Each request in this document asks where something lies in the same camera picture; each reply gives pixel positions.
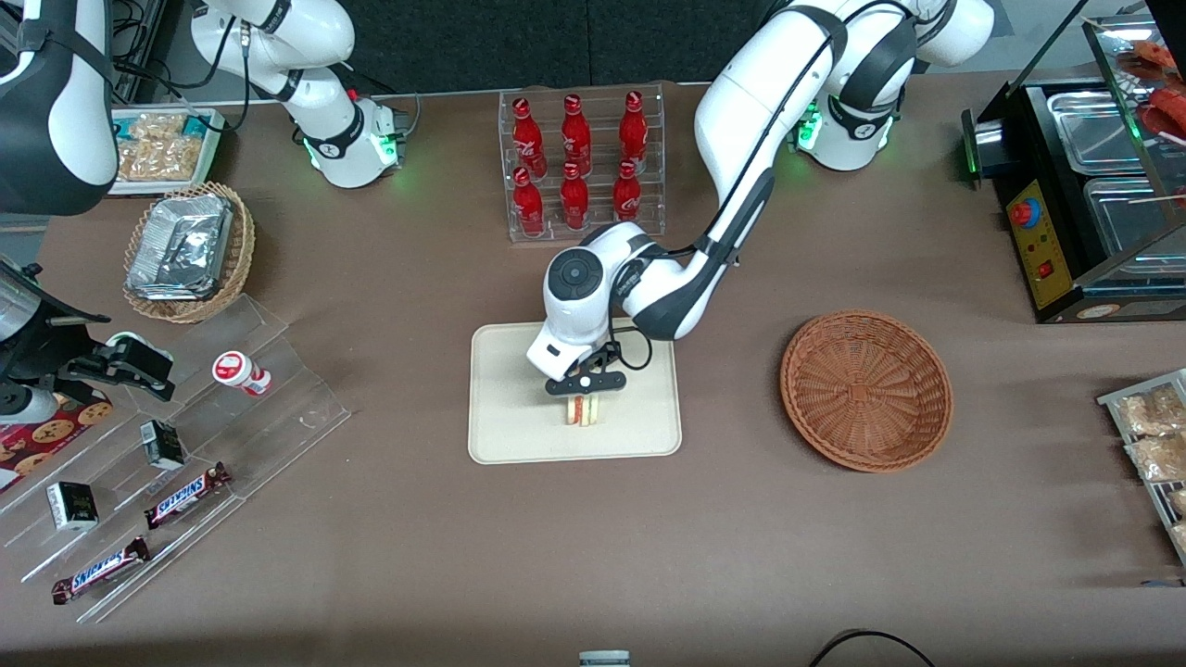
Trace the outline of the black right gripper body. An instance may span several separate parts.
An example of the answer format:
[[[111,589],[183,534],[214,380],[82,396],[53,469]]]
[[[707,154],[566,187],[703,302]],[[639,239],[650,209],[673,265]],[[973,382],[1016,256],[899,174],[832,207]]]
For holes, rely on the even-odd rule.
[[[83,400],[103,379],[100,347],[89,322],[106,315],[4,313],[1,417],[9,423],[42,423],[55,415],[56,393]]]

